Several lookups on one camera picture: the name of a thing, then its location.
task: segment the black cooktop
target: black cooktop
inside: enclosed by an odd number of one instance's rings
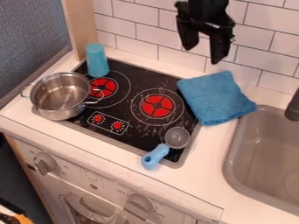
[[[175,126],[190,134],[197,119],[177,89],[178,78],[108,60],[110,73],[101,78],[87,74],[87,63],[74,72],[85,74],[92,90],[88,101],[103,98],[68,122],[97,132],[142,151],[163,143],[165,132]],[[170,149],[165,159],[176,163],[184,150]]]

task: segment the blue cloth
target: blue cloth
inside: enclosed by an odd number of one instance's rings
[[[177,86],[203,125],[225,123],[257,110],[229,71],[180,80]]]

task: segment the blue cup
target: blue cup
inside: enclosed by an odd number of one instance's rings
[[[89,75],[93,77],[102,77],[109,73],[109,64],[102,44],[87,45],[87,69]]]

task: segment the subway tile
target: subway tile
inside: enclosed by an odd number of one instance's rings
[[[237,24],[234,34],[236,35],[236,45],[251,46],[261,50],[268,50],[274,32]]]
[[[296,73],[295,73],[295,77],[299,78],[299,66],[297,67]]]
[[[269,30],[299,34],[298,20],[299,11],[250,3],[245,24]]]
[[[293,9],[293,10],[299,10],[299,1],[298,0],[287,0],[284,7]]]
[[[157,45],[121,36],[116,36],[116,38],[118,49],[157,60]]]
[[[134,38],[136,35],[135,24],[114,17],[95,15],[96,28],[105,32],[112,32],[122,36]]]
[[[237,81],[250,83],[252,85],[256,85],[258,79],[261,75],[261,70],[247,67],[247,66],[240,66],[234,63],[229,63],[225,61],[220,61],[217,65],[212,65],[211,60],[209,59],[206,61],[206,73],[217,73],[220,71],[229,70],[233,73],[233,77]]]
[[[112,16],[111,0],[94,0],[94,12]]]
[[[239,46],[237,64],[274,73],[293,75],[299,59]]]
[[[231,0],[227,7],[227,13],[237,24],[243,24],[246,7],[247,3]]]
[[[236,45],[231,45],[231,49],[229,51],[229,54],[227,57],[224,58],[226,61],[233,61],[234,56],[236,54],[237,46]],[[211,57],[211,52],[210,52],[210,40],[208,38],[201,38],[199,41],[199,44],[196,45],[194,48],[192,48],[190,53],[196,53],[199,55],[204,55],[206,57]]]
[[[176,18],[177,13],[174,11],[169,11],[169,10],[160,10],[160,23],[159,26],[172,30],[172,31],[177,31],[177,18]]]
[[[284,0],[246,0],[247,2],[257,3],[257,4],[268,4],[273,6],[283,6]]]
[[[188,52],[210,57],[210,40],[208,38],[201,38],[199,43]]]
[[[105,31],[97,31],[97,33],[98,33],[98,40],[100,43],[102,43],[105,46],[111,46],[113,48],[116,48],[114,34]]]
[[[299,79],[297,78],[269,72],[263,72],[259,82],[259,87],[269,88],[289,95],[293,95],[298,86]]]
[[[135,0],[137,4],[146,4],[149,6],[176,11],[177,8],[174,6],[177,0]]]
[[[137,24],[137,38],[160,46],[181,49],[181,40],[177,32]]]
[[[271,52],[299,58],[299,36],[277,32],[271,46]]]
[[[205,57],[159,46],[159,60],[200,72],[205,69]]]
[[[157,26],[158,9],[136,3],[113,0],[115,17],[135,21],[141,24]]]

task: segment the control panel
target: control panel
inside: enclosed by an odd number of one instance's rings
[[[129,126],[127,122],[121,119],[100,112],[94,112],[88,118],[87,122],[99,129],[109,131],[116,135],[122,135]]]

